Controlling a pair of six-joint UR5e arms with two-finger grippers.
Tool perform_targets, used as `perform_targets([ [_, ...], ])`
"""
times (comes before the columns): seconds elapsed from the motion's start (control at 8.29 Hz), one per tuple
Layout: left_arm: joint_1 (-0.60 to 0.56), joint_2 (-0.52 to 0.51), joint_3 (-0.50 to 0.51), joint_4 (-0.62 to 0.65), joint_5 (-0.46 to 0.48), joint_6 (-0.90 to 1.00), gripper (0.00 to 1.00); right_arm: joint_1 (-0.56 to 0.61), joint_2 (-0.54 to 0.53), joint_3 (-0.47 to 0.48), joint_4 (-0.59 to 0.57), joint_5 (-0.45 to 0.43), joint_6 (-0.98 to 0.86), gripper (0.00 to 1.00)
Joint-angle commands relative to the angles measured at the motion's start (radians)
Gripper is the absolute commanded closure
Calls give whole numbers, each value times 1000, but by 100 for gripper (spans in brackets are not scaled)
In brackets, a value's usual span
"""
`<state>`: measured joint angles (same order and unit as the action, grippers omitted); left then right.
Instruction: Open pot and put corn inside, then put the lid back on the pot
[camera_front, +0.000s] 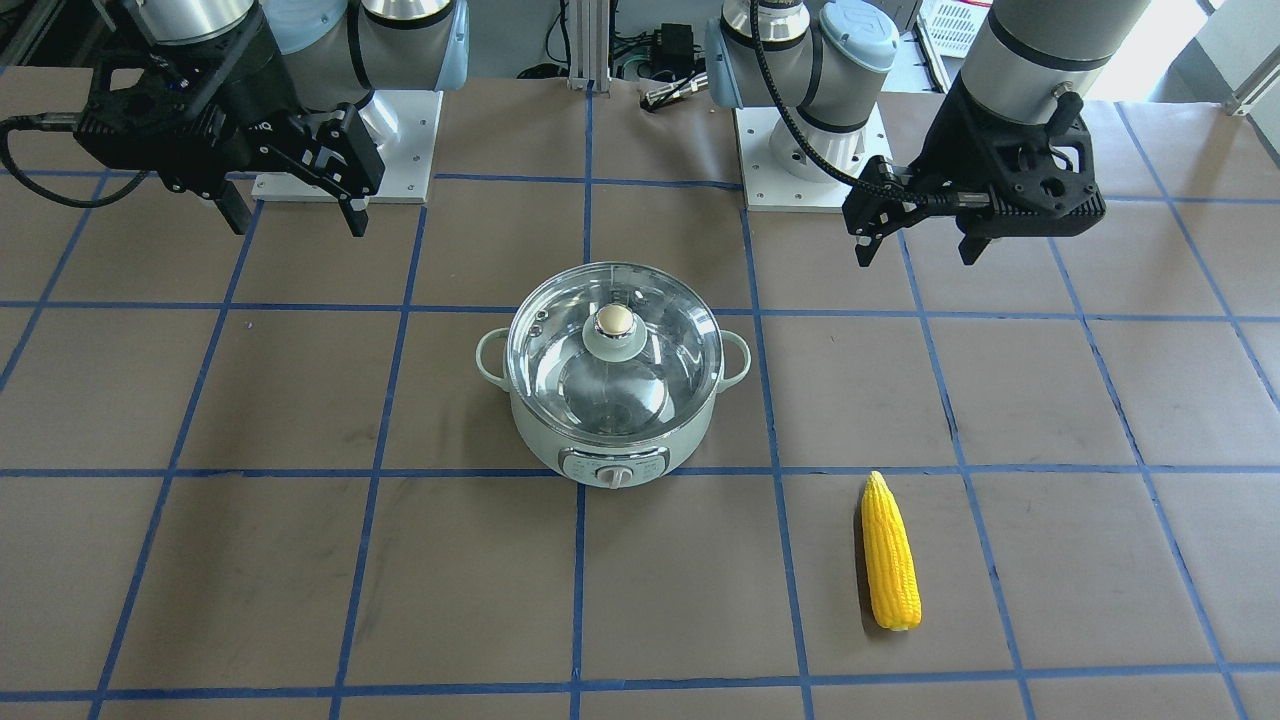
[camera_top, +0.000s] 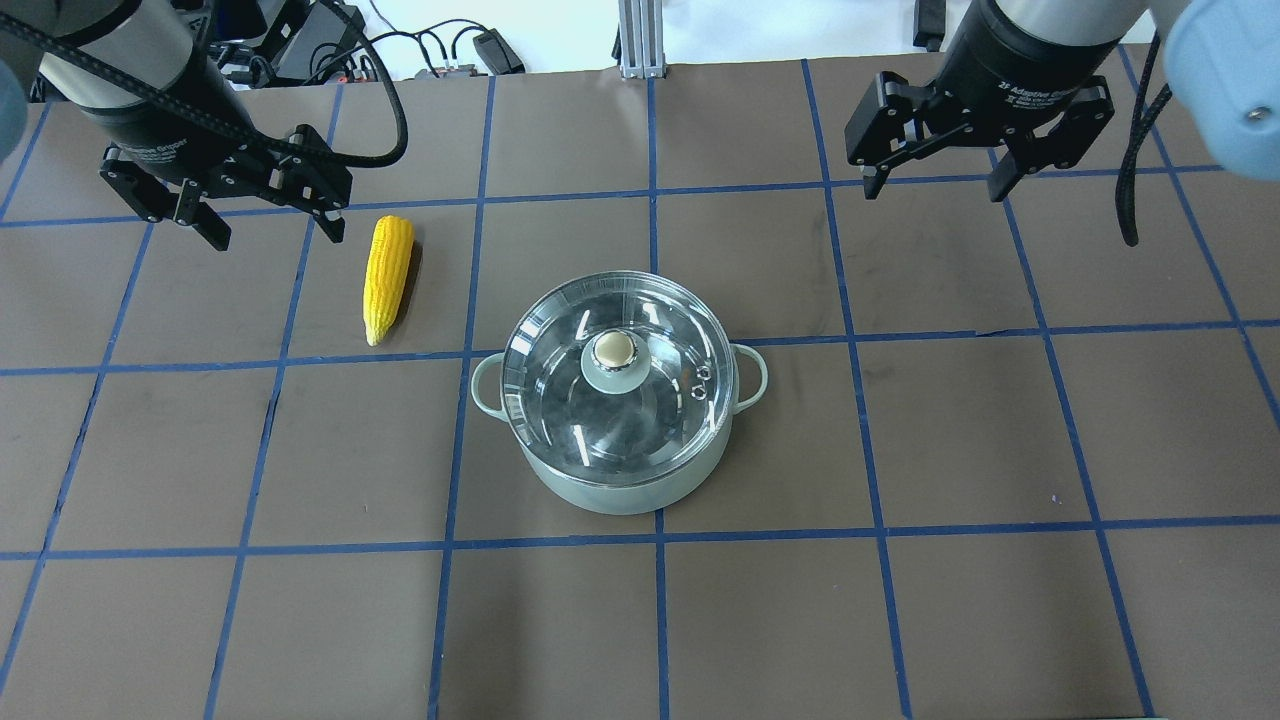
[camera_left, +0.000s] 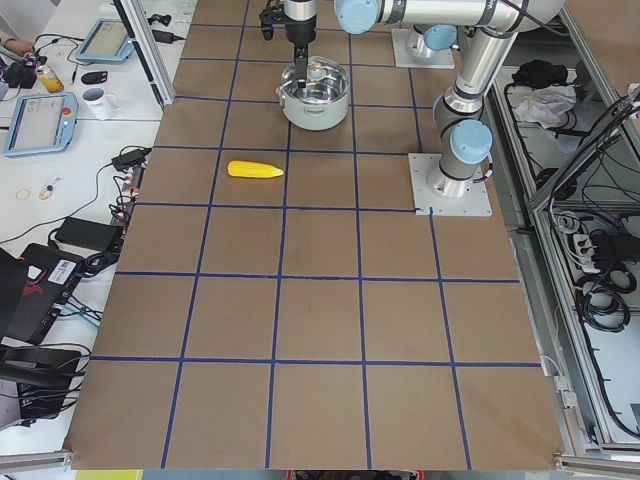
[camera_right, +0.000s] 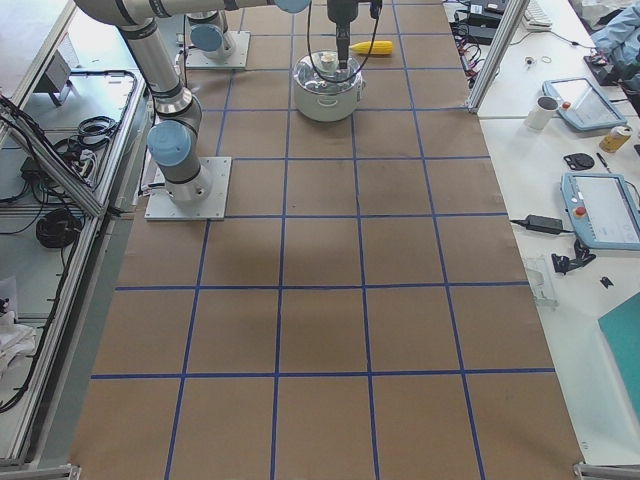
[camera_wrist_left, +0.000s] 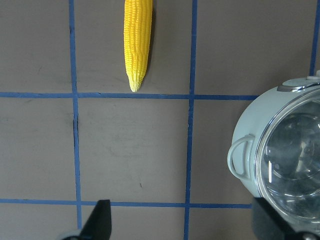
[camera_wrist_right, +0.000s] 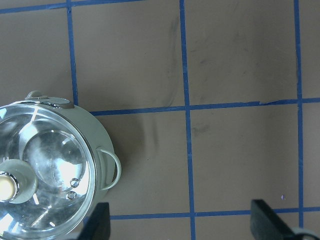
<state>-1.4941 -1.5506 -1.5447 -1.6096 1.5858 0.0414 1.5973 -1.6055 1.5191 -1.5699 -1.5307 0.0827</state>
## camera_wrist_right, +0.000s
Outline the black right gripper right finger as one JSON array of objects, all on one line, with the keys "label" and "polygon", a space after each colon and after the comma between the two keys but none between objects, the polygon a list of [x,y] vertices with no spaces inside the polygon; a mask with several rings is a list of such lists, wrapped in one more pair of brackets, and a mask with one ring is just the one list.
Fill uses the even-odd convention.
[{"label": "black right gripper right finger", "polygon": [[294,232],[262,199],[251,201],[250,231],[255,240],[294,239]]}]

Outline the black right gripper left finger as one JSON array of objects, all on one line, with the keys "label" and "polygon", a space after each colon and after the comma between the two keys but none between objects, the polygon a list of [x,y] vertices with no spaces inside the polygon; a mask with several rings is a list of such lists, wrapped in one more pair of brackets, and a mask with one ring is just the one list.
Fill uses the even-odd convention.
[{"label": "black right gripper left finger", "polygon": [[98,203],[80,232],[79,240],[109,240],[111,236],[110,205]]}]

